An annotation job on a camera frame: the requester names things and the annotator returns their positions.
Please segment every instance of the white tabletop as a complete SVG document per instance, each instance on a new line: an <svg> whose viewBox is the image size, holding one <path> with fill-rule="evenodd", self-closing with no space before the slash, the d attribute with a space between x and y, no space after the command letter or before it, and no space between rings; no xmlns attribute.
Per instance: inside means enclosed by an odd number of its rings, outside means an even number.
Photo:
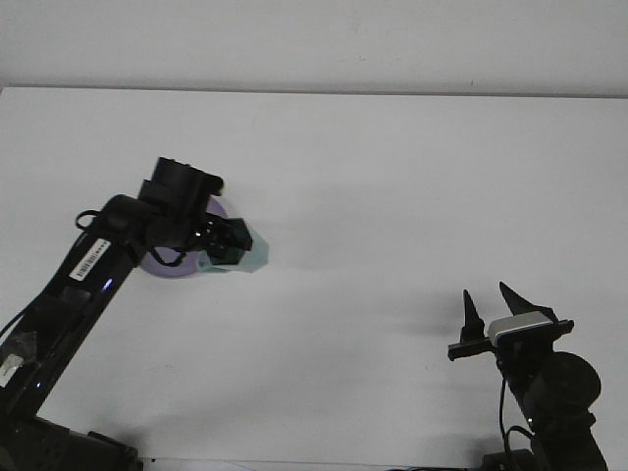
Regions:
<svg viewBox="0 0 628 471"><path fill-rule="evenodd" d="M271 246L249 275L141 271L41 411L172 458L472 465L500 450L489 355L450 363L462 290L497 282L573 319L626 458L628 101L7 88L0 310L70 248L79 211L157 156L227 181ZM521 423L513 401L507 423Z"/></svg>

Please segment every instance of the barcode label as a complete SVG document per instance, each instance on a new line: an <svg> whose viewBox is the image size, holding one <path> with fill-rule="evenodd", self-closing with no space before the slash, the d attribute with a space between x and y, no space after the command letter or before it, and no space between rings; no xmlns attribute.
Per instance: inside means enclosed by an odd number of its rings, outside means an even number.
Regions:
<svg viewBox="0 0 628 471"><path fill-rule="evenodd" d="M73 278L79 282L82 282L85 277L91 272L91 269L94 268L96 262L102 257L102 255L107 251L111 242L109 240L105 240L104 238L100 238L94 242L91 248L85 253L85 255L80 259L74 270L70 273L70 278Z"/></svg>

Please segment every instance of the black robotic arm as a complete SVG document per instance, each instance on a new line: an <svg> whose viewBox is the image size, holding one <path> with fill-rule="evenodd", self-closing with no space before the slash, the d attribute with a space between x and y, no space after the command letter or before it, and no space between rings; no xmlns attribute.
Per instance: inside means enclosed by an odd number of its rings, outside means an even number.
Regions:
<svg viewBox="0 0 628 471"><path fill-rule="evenodd" d="M160 158L138 198L113 197L86 211L83 233L43 292L16 317L0 346L0 470L135 471L135 449L90 433L81 435L36 417L101 313L146 253L175 249L176 266L190 251L237 264L252 246L242 219L205 212L219 177ZM92 216L88 226L79 219Z"/></svg>

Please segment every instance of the black cable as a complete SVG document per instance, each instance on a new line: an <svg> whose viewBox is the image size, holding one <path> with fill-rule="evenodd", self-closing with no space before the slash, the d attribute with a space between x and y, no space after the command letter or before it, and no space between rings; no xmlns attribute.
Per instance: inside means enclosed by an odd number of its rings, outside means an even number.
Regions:
<svg viewBox="0 0 628 471"><path fill-rule="evenodd" d="M5 334L9 331L9 329L11 329L13 327L13 325L18 322L20 320L20 318L24 316L24 312L21 312L20 314L18 314L16 317L14 317L13 319L11 319L6 326L4 326L2 328L2 330L0 331L0 340L5 336Z"/></svg>
<svg viewBox="0 0 628 471"><path fill-rule="evenodd" d="M161 257L161 255L159 255L159 252L157 252L155 248L151 248L150 250L148 250L148 252L153 256L157 263L163 265L164 267L178 267L182 264L183 259L187 255L186 252L179 252L179 256L175 260L173 260L172 262L167 262Z"/></svg>
<svg viewBox="0 0 628 471"><path fill-rule="evenodd" d="M533 435L519 425L513 425L506 431L505 427L503 426L503 404L505 399L505 393L506 379L503 378L503 380L501 380L501 391L499 392L499 431L501 432L501 439L503 440L503 451L506 455L506 459L510 464L512 464L512 467L515 471L521 471L521 467L519 466L519 463L517 463L517 460L514 458L514 455L512 454L512 449L510 449L510 434L512 432L518 432L521 435L526 436L530 440L532 440Z"/></svg>
<svg viewBox="0 0 628 471"><path fill-rule="evenodd" d="M87 226L83 226L80 223L80 220L85 216L93 216L95 218L99 214L100 214L100 211L96 211L95 209L88 209L87 211L83 211L82 213L78 214L78 216L75 218L75 226L77 226L77 228L84 231L85 229L87 229Z"/></svg>

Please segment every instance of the white label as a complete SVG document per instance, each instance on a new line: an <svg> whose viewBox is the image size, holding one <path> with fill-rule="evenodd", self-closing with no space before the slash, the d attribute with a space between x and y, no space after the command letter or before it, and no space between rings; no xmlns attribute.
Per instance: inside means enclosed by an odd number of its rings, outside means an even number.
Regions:
<svg viewBox="0 0 628 471"><path fill-rule="evenodd" d="M94 268L96 262L102 257L103 253L107 251L111 242L109 240L105 240L104 238L100 238L94 242L91 248L85 253L84 257L80 259L74 270L70 273L70 278L74 278L75 280L82 282L85 277L91 272L91 269Z"/></svg>
<svg viewBox="0 0 628 471"><path fill-rule="evenodd" d="M24 359L11 353L0 366L0 387L6 388L16 371L24 365Z"/></svg>

